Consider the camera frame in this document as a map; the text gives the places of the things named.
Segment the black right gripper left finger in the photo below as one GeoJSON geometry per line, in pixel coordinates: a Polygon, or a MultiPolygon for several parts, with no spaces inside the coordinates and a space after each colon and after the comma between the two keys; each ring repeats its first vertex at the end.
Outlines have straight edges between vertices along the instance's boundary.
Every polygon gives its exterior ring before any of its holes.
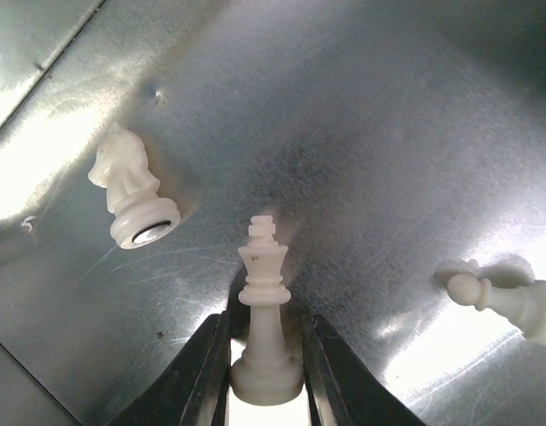
{"type": "Polygon", "coordinates": [[[112,425],[227,425],[230,319],[211,314],[112,425]]]}

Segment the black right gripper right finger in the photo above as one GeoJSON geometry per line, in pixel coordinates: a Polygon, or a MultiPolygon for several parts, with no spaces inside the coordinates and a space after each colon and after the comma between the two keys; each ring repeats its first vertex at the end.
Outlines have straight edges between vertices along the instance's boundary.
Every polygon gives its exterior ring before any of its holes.
{"type": "Polygon", "coordinates": [[[312,425],[422,425],[320,315],[303,315],[305,388],[312,425]]]}

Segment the white chess king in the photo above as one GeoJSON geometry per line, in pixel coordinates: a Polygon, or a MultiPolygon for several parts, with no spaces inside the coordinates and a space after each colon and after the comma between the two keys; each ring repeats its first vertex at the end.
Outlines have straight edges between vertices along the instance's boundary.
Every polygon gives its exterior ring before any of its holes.
{"type": "Polygon", "coordinates": [[[282,330],[281,306],[291,294],[282,283],[281,268],[289,248],[275,234],[271,216],[254,216],[249,241],[238,249],[247,271],[238,299],[249,307],[249,333],[230,379],[233,394],[253,406],[286,404],[304,383],[302,364],[291,354],[282,330]]]}

